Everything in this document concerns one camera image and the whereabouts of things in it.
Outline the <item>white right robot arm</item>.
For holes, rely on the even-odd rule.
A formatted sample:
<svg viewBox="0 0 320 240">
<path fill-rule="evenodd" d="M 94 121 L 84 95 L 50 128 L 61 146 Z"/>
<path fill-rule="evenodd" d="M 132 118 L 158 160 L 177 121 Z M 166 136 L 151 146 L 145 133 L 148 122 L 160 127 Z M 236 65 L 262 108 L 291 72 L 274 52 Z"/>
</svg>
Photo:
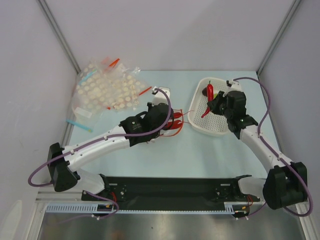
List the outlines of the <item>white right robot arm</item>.
<svg viewBox="0 0 320 240">
<path fill-rule="evenodd" d="M 306 201 L 309 198 L 306 166 L 293 162 L 270 146 L 258 122 L 247 114 L 246 101 L 242 91 L 220 91 L 207 105 L 213 114 L 226 118 L 228 129 L 251 149 L 267 171 L 262 195 L 271 209 Z"/>
</svg>

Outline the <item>red toy lobster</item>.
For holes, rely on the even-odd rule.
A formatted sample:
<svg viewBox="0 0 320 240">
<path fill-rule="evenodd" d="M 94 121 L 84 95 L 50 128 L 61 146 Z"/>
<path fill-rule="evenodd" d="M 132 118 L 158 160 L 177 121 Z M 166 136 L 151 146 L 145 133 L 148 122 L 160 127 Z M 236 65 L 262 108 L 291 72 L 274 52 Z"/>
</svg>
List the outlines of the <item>red toy lobster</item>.
<svg viewBox="0 0 320 240">
<path fill-rule="evenodd" d="M 183 112 L 182 109 L 174 109 L 173 117 L 170 119 L 166 125 L 168 130 L 180 130 L 184 124 L 190 124 L 185 121 L 185 117 L 190 111 Z"/>
</svg>

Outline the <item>white perforated plastic basket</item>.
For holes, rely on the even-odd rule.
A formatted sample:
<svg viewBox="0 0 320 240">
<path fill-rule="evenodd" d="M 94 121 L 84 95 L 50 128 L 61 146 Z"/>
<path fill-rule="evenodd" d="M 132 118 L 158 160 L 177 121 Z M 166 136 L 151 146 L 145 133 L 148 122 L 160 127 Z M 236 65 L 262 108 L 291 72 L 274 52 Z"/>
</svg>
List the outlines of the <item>white perforated plastic basket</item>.
<svg viewBox="0 0 320 240">
<path fill-rule="evenodd" d="M 228 92 L 226 80 L 215 77 L 205 77 L 201 79 L 193 94 L 187 119 L 194 130 L 205 135 L 221 137 L 230 133 L 227 120 L 224 116 L 208 113 L 204 118 L 201 118 L 208 106 L 208 99 L 202 94 L 202 90 L 207 86 L 209 81 L 211 81 L 214 87 L 215 95 L 217 95 L 219 91 Z"/>
</svg>

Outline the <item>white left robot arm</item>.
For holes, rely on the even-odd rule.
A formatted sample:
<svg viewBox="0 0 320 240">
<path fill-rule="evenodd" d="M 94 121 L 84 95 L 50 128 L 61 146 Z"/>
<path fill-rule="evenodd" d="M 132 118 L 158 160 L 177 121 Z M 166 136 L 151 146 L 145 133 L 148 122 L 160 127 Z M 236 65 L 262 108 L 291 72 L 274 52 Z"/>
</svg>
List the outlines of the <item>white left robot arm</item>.
<svg viewBox="0 0 320 240">
<path fill-rule="evenodd" d="M 114 151 L 159 137 L 174 112 L 165 103 L 148 103 L 147 106 L 147 111 L 127 117 L 113 129 L 92 140 L 66 147 L 58 143 L 51 145 L 48 169 L 55 192 L 74 189 L 90 192 L 99 200 L 107 199 L 110 195 L 107 178 L 102 174 L 85 171 L 82 167 Z"/>
</svg>

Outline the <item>red toy chili pepper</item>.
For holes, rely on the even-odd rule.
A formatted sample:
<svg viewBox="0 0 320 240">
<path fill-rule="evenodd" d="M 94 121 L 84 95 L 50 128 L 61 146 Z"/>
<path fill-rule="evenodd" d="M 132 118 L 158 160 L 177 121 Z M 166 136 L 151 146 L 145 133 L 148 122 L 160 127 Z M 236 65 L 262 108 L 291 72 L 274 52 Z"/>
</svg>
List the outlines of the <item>red toy chili pepper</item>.
<svg viewBox="0 0 320 240">
<path fill-rule="evenodd" d="M 207 101 L 211 102 L 214 99 L 214 86 L 211 84 L 211 81 L 208 82 L 206 88 L 207 88 Z M 201 118 L 204 118 L 210 111 L 211 111 L 210 107 L 207 106 Z"/>
</svg>

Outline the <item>clear bag with orange zipper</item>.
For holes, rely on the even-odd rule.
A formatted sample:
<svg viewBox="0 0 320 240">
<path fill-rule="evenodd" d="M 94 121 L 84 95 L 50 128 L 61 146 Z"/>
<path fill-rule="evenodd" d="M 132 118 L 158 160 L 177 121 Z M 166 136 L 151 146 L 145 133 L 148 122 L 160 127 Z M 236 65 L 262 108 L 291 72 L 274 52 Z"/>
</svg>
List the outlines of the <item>clear bag with orange zipper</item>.
<svg viewBox="0 0 320 240">
<path fill-rule="evenodd" d="M 140 100 L 147 101 L 147 113 L 142 118 L 146 120 L 152 130 L 163 125 L 164 121 L 168 119 L 163 128 L 155 134 L 155 138 L 150 140 L 151 142 L 155 142 L 159 137 L 174 137 L 181 132 L 184 124 L 189 123 L 184 119 L 187 113 L 181 108 L 168 107 L 171 96 L 169 88 L 143 86 L 138 96 Z"/>
</svg>

